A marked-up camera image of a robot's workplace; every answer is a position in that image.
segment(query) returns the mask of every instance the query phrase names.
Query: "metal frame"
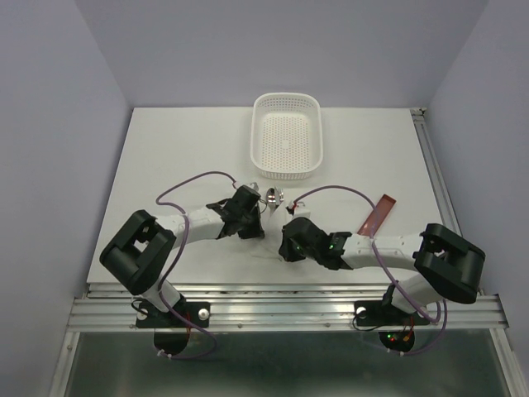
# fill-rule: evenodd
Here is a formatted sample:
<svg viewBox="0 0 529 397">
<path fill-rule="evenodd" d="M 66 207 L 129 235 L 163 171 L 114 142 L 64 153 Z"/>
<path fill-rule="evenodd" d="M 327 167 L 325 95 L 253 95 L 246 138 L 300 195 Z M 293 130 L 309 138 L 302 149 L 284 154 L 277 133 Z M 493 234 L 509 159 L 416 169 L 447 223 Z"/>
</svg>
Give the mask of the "metal frame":
<svg viewBox="0 0 529 397">
<path fill-rule="evenodd" d="M 411 115 L 442 222 L 460 234 L 428 136 L 424 110 L 411 109 Z M 177 288 L 187 299 L 212 303 L 209 329 L 214 332 L 351 332 L 355 301 L 379 298 L 387 285 L 181 285 Z M 64 396 L 81 332 L 145 331 L 135 327 L 136 315 L 129 306 L 130 298 L 118 283 L 92 284 L 82 299 L 74 301 L 50 396 Z M 504 329 L 508 323 L 499 297 L 482 295 L 474 305 L 449 303 L 448 308 L 448 328 L 490 329 L 509 392 L 516 397 L 529 395 L 517 358 L 508 344 Z"/>
<path fill-rule="evenodd" d="M 355 301 L 381 299 L 387 285 L 351 287 L 334 285 L 330 291 L 320 285 L 287 285 L 278 287 L 239 287 L 215 285 L 176 286 L 188 301 L 211 303 L 209 331 L 212 332 L 284 332 L 284 331 L 348 331 L 355 313 Z M 93 291 L 88 296 L 100 296 Z M 131 297 L 76 299 L 69 318 L 71 332 L 152 332 L 135 327 L 136 314 L 131 310 Z M 428 308 L 435 312 L 436 306 Z M 480 296 L 476 304 L 448 304 L 448 328 L 505 328 L 507 320 L 496 296 Z M 440 328 L 437 324 L 421 328 Z M 387 327 L 381 330 L 397 330 Z M 172 330 L 185 332 L 185 328 Z"/>
</svg>

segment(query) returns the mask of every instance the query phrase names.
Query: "screw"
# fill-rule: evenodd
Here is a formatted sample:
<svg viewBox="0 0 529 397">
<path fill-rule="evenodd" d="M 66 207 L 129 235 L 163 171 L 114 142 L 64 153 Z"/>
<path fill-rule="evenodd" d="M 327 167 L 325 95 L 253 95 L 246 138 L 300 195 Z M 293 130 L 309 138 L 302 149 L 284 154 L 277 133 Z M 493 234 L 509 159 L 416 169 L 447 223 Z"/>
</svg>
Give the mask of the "screw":
<svg viewBox="0 0 529 397">
<path fill-rule="evenodd" d="M 207 320 L 209 318 L 209 312 L 207 309 L 200 309 L 198 310 L 198 318 L 201 320 Z"/>
</svg>

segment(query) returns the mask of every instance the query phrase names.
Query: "red object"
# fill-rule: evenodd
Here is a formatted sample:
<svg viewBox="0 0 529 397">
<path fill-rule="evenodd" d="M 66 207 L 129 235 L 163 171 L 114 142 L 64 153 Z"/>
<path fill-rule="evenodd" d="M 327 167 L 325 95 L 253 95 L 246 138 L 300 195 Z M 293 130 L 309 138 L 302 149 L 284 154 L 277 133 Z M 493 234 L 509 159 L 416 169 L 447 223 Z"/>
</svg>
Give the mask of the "red object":
<svg viewBox="0 0 529 397">
<path fill-rule="evenodd" d="M 377 212 L 379 213 L 379 223 L 376 225 L 376 228 L 373 231 L 373 235 L 376 234 L 376 232 L 379 230 L 380 225 L 384 222 L 384 219 L 388 216 L 389 212 L 391 211 L 391 208 L 395 205 L 397 200 L 395 200 L 392 197 L 389 197 L 387 194 L 382 196 L 382 198 L 379 200 L 379 202 L 376 205 Z M 371 214 L 367 217 L 364 224 L 358 229 L 357 234 L 360 234 L 361 236 L 369 236 L 369 233 L 371 232 L 371 228 L 376 223 L 376 217 L 374 215 L 374 210 L 371 211 Z"/>
</svg>

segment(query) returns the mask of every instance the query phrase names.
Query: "perforated basket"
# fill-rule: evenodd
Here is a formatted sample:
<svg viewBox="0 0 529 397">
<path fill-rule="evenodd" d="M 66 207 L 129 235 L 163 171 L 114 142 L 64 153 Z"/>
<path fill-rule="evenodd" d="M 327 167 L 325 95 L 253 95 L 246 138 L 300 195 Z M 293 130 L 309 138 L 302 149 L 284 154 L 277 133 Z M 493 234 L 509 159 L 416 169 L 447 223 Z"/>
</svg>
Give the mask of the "perforated basket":
<svg viewBox="0 0 529 397">
<path fill-rule="evenodd" d="M 254 103 L 250 157 L 272 179 L 304 179 L 322 163 L 320 104 L 304 93 L 266 93 Z"/>
</svg>

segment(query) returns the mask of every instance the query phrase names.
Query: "metal spoon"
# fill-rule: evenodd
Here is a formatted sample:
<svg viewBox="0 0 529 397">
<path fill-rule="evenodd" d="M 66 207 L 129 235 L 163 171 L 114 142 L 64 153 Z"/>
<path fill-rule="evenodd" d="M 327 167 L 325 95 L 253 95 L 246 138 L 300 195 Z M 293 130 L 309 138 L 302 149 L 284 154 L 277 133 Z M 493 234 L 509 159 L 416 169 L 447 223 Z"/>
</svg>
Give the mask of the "metal spoon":
<svg viewBox="0 0 529 397">
<path fill-rule="evenodd" d="M 266 203 L 270 206 L 270 209 L 275 210 L 284 201 L 284 194 L 281 188 L 274 186 L 268 189 L 266 192 Z"/>
</svg>

